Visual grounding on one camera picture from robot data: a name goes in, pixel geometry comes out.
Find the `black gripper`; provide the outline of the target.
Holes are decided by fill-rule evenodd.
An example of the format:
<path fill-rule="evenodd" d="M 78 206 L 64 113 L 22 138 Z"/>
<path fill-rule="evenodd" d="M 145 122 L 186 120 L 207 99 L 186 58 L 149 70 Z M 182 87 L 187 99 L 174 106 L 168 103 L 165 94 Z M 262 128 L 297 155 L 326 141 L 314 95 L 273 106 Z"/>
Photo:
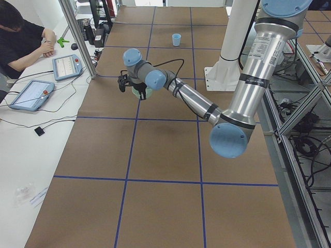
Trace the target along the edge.
<path fill-rule="evenodd" d="M 146 89 L 147 85 L 145 83 L 132 85 L 132 92 L 134 94 L 140 95 L 140 100 L 146 100 Z"/>

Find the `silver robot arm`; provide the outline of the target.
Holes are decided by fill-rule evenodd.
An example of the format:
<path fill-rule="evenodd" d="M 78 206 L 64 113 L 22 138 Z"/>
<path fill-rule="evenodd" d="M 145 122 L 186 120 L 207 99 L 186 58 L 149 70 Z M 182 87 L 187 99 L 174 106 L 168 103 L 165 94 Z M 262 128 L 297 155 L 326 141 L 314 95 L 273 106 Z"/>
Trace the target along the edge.
<path fill-rule="evenodd" d="M 128 49 L 123 60 L 127 68 L 118 84 L 121 91 L 133 87 L 141 99 L 146 90 L 167 89 L 190 110 L 213 125 L 209 143 L 225 158 L 243 154 L 255 128 L 254 115 L 269 85 L 286 42 L 302 33 L 310 1 L 263 1 L 255 23 L 256 38 L 226 110 L 221 110 L 169 70 L 159 70 L 142 58 L 137 49 Z"/>

